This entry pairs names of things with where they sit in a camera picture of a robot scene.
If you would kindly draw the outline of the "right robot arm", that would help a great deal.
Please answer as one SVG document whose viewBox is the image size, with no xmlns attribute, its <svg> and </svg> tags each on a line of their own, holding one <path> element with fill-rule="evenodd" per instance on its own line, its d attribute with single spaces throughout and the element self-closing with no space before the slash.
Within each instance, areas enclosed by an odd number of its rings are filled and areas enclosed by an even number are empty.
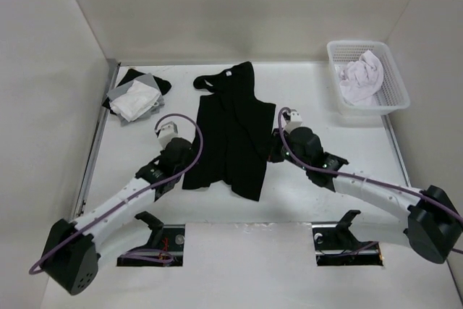
<svg viewBox="0 0 463 309">
<path fill-rule="evenodd" d="M 355 258 L 379 242 L 410 247 L 431 263 L 442 264 L 462 235 L 462 217 L 444 190 L 405 188 L 364 174 L 341 172 L 348 160 L 324 151 L 319 137 L 308 127 L 272 132 L 271 163 L 299 167 L 316 186 L 348 195 L 385 211 L 394 223 L 357 223 L 360 210 L 349 210 L 341 219 L 315 226 L 315 250 L 324 257 Z"/>
</svg>

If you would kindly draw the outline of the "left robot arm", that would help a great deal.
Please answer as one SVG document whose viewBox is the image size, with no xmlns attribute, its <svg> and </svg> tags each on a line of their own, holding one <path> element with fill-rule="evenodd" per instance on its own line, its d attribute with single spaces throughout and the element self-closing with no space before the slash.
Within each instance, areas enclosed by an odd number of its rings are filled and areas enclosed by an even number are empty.
<svg viewBox="0 0 463 309">
<path fill-rule="evenodd" d="M 192 163 L 192 145 L 173 137 L 117 194 L 85 215 L 53 224 L 39 269 L 70 295 L 83 292 L 107 261 L 155 250 L 163 224 L 147 208 L 174 189 Z"/>
</svg>

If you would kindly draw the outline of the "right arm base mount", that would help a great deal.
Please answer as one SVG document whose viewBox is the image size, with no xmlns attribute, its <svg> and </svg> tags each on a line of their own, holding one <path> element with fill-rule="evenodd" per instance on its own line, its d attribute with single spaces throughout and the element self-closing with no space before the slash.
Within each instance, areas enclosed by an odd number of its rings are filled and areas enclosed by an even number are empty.
<svg viewBox="0 0 463 309">
<path fill-rule="evenodd" d="M 360 242 L 349 230 L 359 210 L 349 210 L 339 221 L 312 224 L 318 266 L 382 266 L 378 242 Z"/>
</svg>

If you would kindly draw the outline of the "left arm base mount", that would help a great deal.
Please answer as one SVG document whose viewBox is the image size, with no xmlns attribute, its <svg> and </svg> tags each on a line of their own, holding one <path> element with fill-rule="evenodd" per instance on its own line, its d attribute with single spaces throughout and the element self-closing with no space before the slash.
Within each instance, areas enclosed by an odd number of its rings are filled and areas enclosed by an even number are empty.
<svg viewBox="0 0 463 309">
<path fill-rule="evenodd" d="M 135 216 L 150 230 L 144 245 L 135 247 L 117 258 L 117 267 L 181 267 L 184 261 L 186 226 L 165 224 L 151 213 Z"/>
</svg>

